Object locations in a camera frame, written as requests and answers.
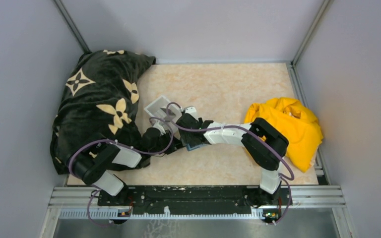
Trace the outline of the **white plastic card tray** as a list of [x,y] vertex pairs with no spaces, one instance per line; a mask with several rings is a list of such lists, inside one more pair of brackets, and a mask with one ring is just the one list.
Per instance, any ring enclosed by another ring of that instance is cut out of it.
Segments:
[[182,116],[182,110],[180,106],[177,106],[176,104],[168,104],[171,101],[165,97],[164,95],[161,95],[157,99],[155,99],[153,102],[148,104],[144,111],[152,118],[159,118],[165,122],[176,122],[181,116]]

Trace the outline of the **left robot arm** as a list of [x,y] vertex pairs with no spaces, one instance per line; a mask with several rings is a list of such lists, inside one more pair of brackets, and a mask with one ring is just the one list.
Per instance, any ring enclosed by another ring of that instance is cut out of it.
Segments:
[[170,131],[162,133],[154,127],[144,134],[136,129],[122,130],[118,138],[95,132],[70,155],[66,164],[70,174],[107,192],[115,204],[123,205],[129,192],[125,182],[111,171],[145,168],[152,156],[168,155],[182,148],[184,144]]

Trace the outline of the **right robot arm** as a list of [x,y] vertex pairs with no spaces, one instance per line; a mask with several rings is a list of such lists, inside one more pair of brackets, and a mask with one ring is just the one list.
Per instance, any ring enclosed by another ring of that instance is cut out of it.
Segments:
[[200,144],[229,144],[246,149],[261,167],[261,201],[273,204],[279,197],[279,173],[289,141],[263,118],[245,124],[222,124],[212,120],[196,119],[184,113],[176,122],[181,140],[191,147]]

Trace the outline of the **blue leather card holder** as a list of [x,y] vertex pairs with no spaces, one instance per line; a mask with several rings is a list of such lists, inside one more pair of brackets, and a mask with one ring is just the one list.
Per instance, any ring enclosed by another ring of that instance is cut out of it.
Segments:
[[207,145],[210,145],[210,143],[208,143],[208,142],[187,143],[186,144],[186,149],[187,149],[187,151],[193,151],[193,150],[199,149],[199,148],[207,146]]

